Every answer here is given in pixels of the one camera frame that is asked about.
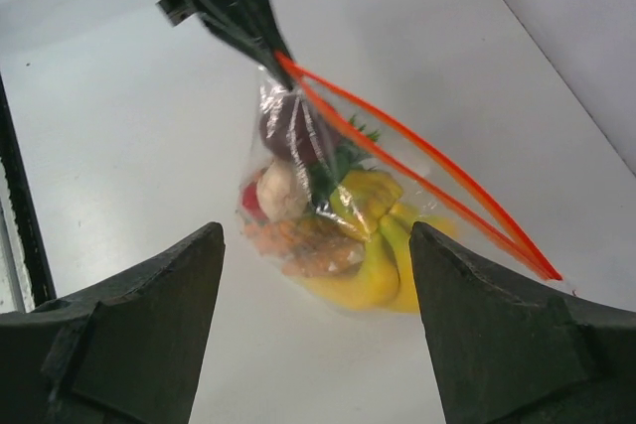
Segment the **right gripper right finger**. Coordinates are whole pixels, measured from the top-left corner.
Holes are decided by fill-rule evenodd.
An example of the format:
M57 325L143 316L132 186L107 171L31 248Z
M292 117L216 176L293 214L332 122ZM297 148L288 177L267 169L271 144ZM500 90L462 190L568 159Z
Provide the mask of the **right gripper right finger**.
M449 423L631 423L635 315L540 284L425 223L420 315Z

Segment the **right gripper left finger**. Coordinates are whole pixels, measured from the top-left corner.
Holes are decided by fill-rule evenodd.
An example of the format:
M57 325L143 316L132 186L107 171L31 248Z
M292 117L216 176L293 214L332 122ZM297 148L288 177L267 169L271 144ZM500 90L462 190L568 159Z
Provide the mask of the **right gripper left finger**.
M186 423L225 255L208 223L29 313L1 317L5 423Z

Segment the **clear zip top bag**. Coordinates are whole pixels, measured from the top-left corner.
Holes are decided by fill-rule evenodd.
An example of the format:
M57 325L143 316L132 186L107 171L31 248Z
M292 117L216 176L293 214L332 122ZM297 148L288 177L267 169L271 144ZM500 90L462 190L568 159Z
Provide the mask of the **clear zip top bag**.
M422 222L535 277L559 272L468 173L379 108L277 54L265 73L238 223L265 261L349 312L415 314L409 237Z

